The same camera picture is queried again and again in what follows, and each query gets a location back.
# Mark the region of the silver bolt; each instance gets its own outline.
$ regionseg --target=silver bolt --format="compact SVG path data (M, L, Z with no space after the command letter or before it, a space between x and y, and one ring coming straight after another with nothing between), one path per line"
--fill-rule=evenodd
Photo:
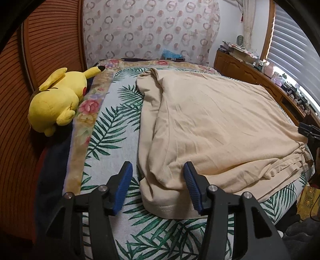
M210 186L208 187L208 189L209 189L210 191L217 191L217 190L218 190L218 187L217 187L216 185L210 185Z
M252 194L248 191L246 191L245 193L243 193L243 196L246 198L246 199L250 199L252 198Z
M108 187L107 187L106 185L100 185L100 186L98 187L98 190L101 191L101 192L105 192L105 191L108 190Z
M63 196L64 196L66 199L71 199L72 196L73 196L73 194L72 194L72 192L67 192L67 193L65 193Z

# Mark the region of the floral blanket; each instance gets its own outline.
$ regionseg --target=floral blanket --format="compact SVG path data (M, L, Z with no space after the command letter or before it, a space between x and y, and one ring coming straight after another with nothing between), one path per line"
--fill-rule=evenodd
M132 63L109 60L101 61L100 65L105 65L107 72L94 79L90 93L80 104L74 120L65 191L73 188L71 191L76 194L91 192L117 174L125 160L132 162L133 178L124 206L117 216L110 217L120 259L197 259L206 226L205 218L167 220L150 214L143 207L139 191L141 175L135 167L143 96L135 81L137 75L149 67L217 72L203 66L168 61ZM261 203L273 223L291 207L313 173L312 167ZM83 215L83 223L86 258L92 259L87 215ZM234 216L229 215L225 259L232 256L233 235Z

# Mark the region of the circle pattern curtain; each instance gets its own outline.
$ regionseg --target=circle pattern curtain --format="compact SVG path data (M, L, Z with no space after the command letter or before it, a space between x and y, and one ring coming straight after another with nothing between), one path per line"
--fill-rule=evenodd
M205 65L219 26L217 0L85 0L87 64L156 59L167 49Z

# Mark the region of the yellow plush toy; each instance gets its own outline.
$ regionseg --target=yellow plush toy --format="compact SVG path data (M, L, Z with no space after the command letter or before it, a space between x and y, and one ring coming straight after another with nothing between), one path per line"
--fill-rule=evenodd
M49 137L56 130L55 124L69 124L76 114L79 101L85 95L87 79L104 69L104 66L98 66L85 72L66 72L67 68L60 68L53 72L30 103L28 119L32 128Z

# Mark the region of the window blind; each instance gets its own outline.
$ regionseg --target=window blind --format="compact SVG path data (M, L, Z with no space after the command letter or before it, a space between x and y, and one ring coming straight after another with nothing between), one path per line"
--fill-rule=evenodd
M276 4L268 60L300 84L320 105L320 58L299 25Z

